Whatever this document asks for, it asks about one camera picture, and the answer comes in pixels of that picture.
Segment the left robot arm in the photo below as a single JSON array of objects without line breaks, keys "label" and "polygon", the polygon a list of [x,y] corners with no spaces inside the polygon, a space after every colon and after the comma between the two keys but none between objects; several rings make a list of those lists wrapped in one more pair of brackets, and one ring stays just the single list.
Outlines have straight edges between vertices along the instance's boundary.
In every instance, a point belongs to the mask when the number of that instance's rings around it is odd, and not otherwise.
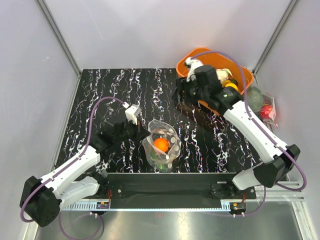
[{"label": "left robot arm", "polygon": [[31,176],[25,181],[19,203],[21,220],[46,227],[69,205],[90,196],[103,198],[108,193],[107,181],[101,174],[87,171],[101,161],[108,149],[125,140],[140,143],[150,134],[140,122],[126,120],[108,123],[89,135],[88,143],[64,164],[40,178]]}]

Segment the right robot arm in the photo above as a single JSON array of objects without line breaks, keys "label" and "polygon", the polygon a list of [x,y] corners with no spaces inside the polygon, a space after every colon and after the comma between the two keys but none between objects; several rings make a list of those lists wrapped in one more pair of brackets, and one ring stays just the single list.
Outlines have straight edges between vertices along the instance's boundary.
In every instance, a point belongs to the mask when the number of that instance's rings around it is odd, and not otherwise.
[{"label": "right robot arm", "polygon": [[230,86],[222,87],[216,70],[201,61],[187,63],[188,74],[176,81],[176,94],[186,103],[205,102],[232,123],[252,144],[261,163],[237,173],[227,185],[228,195],[239,198],[250,187],[272,188],[297,163],[300,149],[274,135],[249,108],[247,100]]}]

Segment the green fake cucumber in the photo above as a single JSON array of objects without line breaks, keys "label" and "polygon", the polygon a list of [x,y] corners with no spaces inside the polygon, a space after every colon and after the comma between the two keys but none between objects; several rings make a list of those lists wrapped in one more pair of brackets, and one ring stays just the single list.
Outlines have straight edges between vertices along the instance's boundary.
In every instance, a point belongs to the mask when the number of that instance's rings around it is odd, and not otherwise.
[{"label": "green fake cucumber", "polygon": [[150,154],[149,164],[160,172],[166,172],[168,170],[166,162],[167,159],[165,154],[160,154],[157,152],[152,152]]}]

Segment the fake orange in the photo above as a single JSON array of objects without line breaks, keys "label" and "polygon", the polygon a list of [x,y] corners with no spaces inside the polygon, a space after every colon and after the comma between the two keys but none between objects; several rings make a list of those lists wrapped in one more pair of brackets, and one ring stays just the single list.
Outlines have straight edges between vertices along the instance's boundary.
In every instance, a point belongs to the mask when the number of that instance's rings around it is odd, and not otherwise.
[{"label": "fake orange", "polygon": [[169,142],[167,139],[160,137],[154,141],[154,147],[157,153],[166,153],[169,149]]}]

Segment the clear polka dot zip bag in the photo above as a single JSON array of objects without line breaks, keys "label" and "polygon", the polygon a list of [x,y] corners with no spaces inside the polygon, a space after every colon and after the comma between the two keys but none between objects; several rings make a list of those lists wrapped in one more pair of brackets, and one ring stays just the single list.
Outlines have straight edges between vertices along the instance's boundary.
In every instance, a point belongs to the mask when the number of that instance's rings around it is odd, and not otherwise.
[{"label": "clear polka dot zip bag", "polygon": [[168,123],[153,119],[148,124],[150,135],[142,141],[145,157],[151,167],[160,173],[170,173],[173,162],[181,154],[181,140]]}]

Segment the yellow fake bananas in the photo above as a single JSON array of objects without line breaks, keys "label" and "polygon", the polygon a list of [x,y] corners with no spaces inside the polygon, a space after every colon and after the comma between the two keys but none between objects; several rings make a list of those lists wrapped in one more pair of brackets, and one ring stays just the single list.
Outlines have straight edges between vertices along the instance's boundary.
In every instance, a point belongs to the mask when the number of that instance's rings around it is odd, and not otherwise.
[{"label": "yellow fake bananas", "polygon": [[232,83],[232,81],[231,80],[223,80],[222,82],[221,82],[221,85],[223,86],[223,87],[225,87],[227,84],[230,84],[230,83]]}]

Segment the yellow fake lemon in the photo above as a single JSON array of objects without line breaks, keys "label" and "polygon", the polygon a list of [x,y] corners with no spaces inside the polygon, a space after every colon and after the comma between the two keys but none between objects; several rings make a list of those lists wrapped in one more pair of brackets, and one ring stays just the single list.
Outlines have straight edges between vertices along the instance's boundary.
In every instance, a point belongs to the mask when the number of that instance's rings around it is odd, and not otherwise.
[{"label": "yellow fake lemon", "polygon": [[228,96],[236,96],[239,93],[238,86],[234,83],[227,83],[223,91]]}]

